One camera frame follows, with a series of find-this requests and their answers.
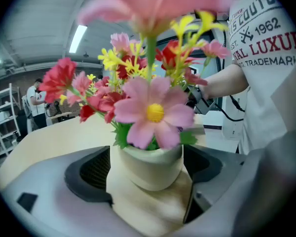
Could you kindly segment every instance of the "green leaf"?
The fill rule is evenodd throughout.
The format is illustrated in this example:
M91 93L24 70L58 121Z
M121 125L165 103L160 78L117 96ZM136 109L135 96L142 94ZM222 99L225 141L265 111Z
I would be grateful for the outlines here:
M181 132L180 133L180 143L182 145L193 145L197 142L197 139L192 132Z
M120 148L125 148L128 146L127 134L132 124L120 124L118 129L116 129L115 145L119 145Z

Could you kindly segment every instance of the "ceramic pot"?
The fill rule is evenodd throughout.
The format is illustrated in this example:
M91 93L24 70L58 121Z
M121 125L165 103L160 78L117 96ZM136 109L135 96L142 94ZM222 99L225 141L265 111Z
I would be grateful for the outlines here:
M148 191L161 191L169 187L183 166L182 146L154 151L128 146L119 148L119 155L129 179Z

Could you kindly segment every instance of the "person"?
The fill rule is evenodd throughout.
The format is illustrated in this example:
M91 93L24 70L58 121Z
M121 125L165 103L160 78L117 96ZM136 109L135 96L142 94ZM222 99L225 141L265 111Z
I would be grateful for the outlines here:
M40 91L38 91L39 85L41 83L42 79L36 79L34 85L29 87L26 93L27 101L30 105L34 122L39 128L47 126L44 104L45 100L40 94Z
M248 154L296 130L296 28L278 0L236 0L229 43L232 64L199 87L205 98L248 88L237 149Z

